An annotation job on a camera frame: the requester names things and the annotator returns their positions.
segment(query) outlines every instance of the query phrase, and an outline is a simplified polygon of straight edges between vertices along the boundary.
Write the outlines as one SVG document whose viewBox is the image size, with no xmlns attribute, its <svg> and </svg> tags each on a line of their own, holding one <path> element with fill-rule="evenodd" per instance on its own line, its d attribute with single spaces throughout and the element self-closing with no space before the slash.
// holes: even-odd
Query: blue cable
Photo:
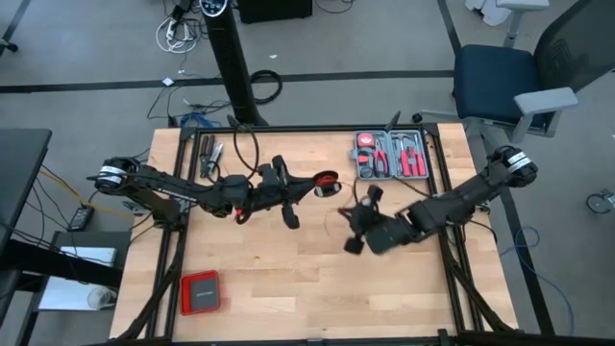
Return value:
<svg viewBox="0 0 615 346">
<path fill-rule="evenodd" d="M 219 121 L 212 121 L 212 120 L 208 120 L 207 118 L 205 118 L 205 116 L 202 113 L 199 112 L 191 112 L 188 114 L 185 114 L 184 116 L 182 116 L 182 120 L 180 120 L 180 127 L 184 127 L 185 124 L 188 123 L 188 121 L 190 120 L 196 120 L 196 122 L 201 126 L 204 127 L 206 129 L 211 129 L 215 126 L 217 127 L 221 127 L 222 123 Z"/>
<path fill-rule="evenodd" d="M 528 245 L 518 245 L 519 243 L 519 235 L 521 234 L 521 232 L 527 229 L 529 231 L 532 231 L 536 234 L 536 241 L 533 244 L 528 244 Z M 520 248 L 535 248 L 536 246 L 538 246 L 538 244 L 540 243 L 540 234 L 538 233 L 538 231 L 533 228 L 532 226 L 524 226 L 522 228 L 520 228 L 519 230 L 517 230 L 517 233 L 515 234 L 515 238 L 514 238 L 514 242 L 513 242 L 513 246 L 509 247 L 508 249 L 504 250 L 501 254 L 500 257 L 506 255 L 508 252 L 510 252 L 512 249 L 515 250 L 515 252 L 517 253 L 517 257 L 519 258 L 519 261 L 521 262 L 521 264 L 523 264 L 527 270 L 529 270 L 530 272 L 532 272 L 538 279 L 541 279 L 542 281 L 544 281 L 545 283 L 549 284 L 551 287 L 555 288 L 555 290 L 561 295 L 561 297 L 564 299 L 564 302 L 566 303 L 566 307 L 568 308 L 568 315 L 570 316 L 569 320 L 570 320 L 570 326 L 569 326 L 569 330 L 568 330 L 568 335 L 572 336 L 575 333 L 575 314 L 573 313 L 573 307 L 570 304 L 570 302 L 568 301 L 568 298 L 566 297 L 566 294 L 564 294 L 564 292 L 561 290 L 561 288 L 559 288 L 559 286 L 557 286 L 556 284 L 554 284 L 552 281 L 550 281 L 549 279 L 545 278 L 544 276 L 536 273 L 535 270 L 533 270 L 527 263 L 526 261 L 521 257 L 521 255 L 519 254 L 519 249 Z"/>
</svg>

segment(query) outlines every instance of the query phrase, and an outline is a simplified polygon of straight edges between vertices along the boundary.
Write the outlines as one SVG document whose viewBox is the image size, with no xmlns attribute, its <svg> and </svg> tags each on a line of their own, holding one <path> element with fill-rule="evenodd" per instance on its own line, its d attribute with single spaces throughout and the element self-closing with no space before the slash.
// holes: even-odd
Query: pliers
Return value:
<svg viewBox="0 0 615 346">
<path fill-rule="evenodd" d="M 382 162 L 382 169 L 380 169 L 379 161 Z M 388 159 L 386 158 L 386 152 L 382 150 L 379 139 L 376 140 L 376 150 L 374 151 L 374 172 L 379 178 L 388 176 Z"/>
</svg>

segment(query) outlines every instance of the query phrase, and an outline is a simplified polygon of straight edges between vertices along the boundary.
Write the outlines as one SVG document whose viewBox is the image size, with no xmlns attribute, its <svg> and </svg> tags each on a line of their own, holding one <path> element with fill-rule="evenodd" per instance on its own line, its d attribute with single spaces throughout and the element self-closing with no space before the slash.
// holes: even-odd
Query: red tool kit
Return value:
<svg viewBox="0 0 615 346">
<path fill-rule="evenodd" d="M 182 278 L 182 315 L 220 308 L 220 285 L 214 270 Z"/>
<path fill-rule="evenodd" d="M 430 175 L 418 130 L 356 132 L 351 157 L 361 180 L 422 180 Z"/>
</svg>

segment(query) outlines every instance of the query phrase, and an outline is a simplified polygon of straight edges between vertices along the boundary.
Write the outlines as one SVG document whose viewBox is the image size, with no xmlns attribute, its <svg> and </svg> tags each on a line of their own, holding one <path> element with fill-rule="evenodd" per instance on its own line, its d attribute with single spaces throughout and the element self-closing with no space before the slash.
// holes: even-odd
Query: blue chair seat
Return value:
<svg viewBox="0 0 615 346">
<path fill-rule="evenodd" d="M 516 95 L 542 90 L 531 53 L 511 48 L 466 45 L 455 59 L 455 100 L 459 118 L 468 116 L 517 124 L 523 116 Z M 546 114 L 531 127 L 543 129 Z"/>
</svg>

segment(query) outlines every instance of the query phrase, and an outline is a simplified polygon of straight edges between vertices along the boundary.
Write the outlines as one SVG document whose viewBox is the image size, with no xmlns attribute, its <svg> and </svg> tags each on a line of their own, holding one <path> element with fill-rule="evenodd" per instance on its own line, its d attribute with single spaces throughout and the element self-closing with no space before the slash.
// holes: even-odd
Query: yellow cable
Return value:
<svg viewBox="0 0 615 346">
<path fill-rule="evenodd" d="M 129 219 L 129 220 L 134 220 L 135 219 L 134 215 L 130 215 L 130 214 L 125 213 L 125 212 L 120 212 L 120 211 L 112 210 L 112 209 L 109 209 L 109 208 L 101 207 L 99 205 L 95 205 L 95 204 L 93 204 L 93 203 L 83 199 L 77 192 L 73 191 L 72 188 L 70 188 L 68 185 L 66 185 L 60 179 L 52 176 L 51 174 L 49 174 L 49 173 L 47 173 L 45 171 L 42 171 L 42 170 L 39 171 L 39 173 L 44 175 L 45 177 L 51 179 L 52 181 L 56 182 L 63 189 L 68 191 L 71 195 L 75 196 L 79 200 L 79 202 L 81 202 L 84 206 L 92 207 L 92 208 L 94 208 L 96 210 L 99 210 L 99 211 L 109 212 L 109 213 L 112 213 L 112 214 L 114 214 L 116 216 L 123 217 L 123 218 Z"/>
</svg>

